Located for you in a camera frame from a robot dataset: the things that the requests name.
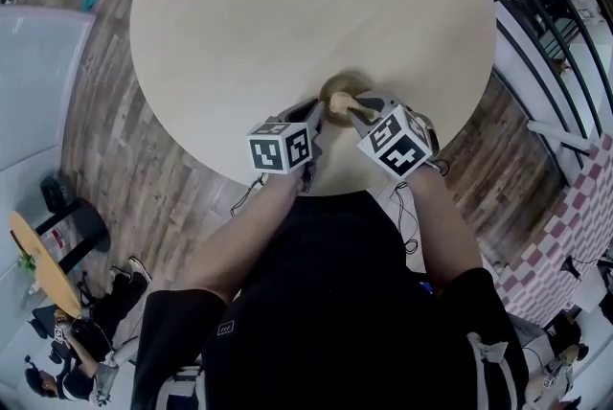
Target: shirt sleeve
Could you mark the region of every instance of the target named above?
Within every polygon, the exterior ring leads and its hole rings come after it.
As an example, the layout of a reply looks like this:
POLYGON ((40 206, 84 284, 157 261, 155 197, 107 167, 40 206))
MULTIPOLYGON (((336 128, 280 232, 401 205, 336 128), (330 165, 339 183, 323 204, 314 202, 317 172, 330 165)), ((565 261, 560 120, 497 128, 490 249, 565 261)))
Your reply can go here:
POLYGON ((76 367, 62 380, 62 386, 68 399, 89 399, 94 389, 94 379, 76 367))
POLYGON ((193 364, 226 310, 215 294, 192 289, 149 295, 136 359, 131 410, 155 408, 159 389, 181 367, 193 364))
MULTIPOLYGON (((508 342, 505 358, 511 368, 517 399, 520 403, 525 400, 528 384, 526 359, 489 272, 477 268, 455 279, 437 302, 437 316, 439 330, 454 341, 455 354, 465 353, 468 347, 466 336, 471 332, 478 333, 487 345, 508 342), (462 348, 456 349, 459 344, 463 344, 462 348)), ((470 360, 474 367, 474 356, 470 360)))

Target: shoe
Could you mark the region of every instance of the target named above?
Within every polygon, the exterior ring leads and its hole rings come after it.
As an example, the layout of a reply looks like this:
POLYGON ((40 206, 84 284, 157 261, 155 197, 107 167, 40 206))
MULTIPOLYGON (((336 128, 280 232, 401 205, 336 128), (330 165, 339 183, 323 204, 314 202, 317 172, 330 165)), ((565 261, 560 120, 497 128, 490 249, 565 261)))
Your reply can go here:
POLYGON ((136 257, 130 257, 127 261, 130 262, 130 267, 132 267, 132 274, 138 272, 145 278, 147 284, 150 284, 151 276, 146 271, 141 261, 139 261, 136 257))
POLYGON ((122 270, 121 268, 116 267, 115 265, 113 265, 109 270, 110 270, 111 277, 113 278, 113 280, 115 280, 117 276, 126 276, 129 281, 132 280, 132 275, 129 272, 125 272, 125 270, 122 270))

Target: white table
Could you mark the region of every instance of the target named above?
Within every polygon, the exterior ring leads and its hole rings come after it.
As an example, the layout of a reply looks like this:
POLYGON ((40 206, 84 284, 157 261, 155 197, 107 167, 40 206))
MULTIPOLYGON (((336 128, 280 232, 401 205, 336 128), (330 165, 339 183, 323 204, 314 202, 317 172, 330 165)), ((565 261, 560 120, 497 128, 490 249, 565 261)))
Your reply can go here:
MULTIPOLYGON (((245 134, 356 69, 434 122, 447 144, 483 95, 492 0, 133 0, 141 87, 169 134, 199 161, 251 183, 245 134)), ((353 129, 325 127, 315 194, 382 186, 353 129)))

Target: teal object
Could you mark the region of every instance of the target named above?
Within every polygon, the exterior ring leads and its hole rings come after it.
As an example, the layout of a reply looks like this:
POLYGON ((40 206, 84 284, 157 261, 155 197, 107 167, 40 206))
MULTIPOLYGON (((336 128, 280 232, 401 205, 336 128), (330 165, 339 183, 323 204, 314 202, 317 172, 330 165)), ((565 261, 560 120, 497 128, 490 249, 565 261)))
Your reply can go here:
POLYGON ((96 3, 98 3, 98 0, 83 0, 83 2, 80 5, 80 10, 81 11, 92 11, 94 10, 96 3))

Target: checkered tablecloth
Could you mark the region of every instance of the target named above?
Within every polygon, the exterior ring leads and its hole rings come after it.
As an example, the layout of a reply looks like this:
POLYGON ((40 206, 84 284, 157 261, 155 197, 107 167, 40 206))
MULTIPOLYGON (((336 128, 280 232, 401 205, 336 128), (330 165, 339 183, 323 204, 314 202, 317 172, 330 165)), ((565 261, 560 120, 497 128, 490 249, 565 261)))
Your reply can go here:
POLYGON ((561 272, 572 256, 583 275, 613 237, 613 138, 604 134, 583 170, 521 262, 507 267, 496 289, 508 312, 544 326, 569 303, 579 281, 561 272))

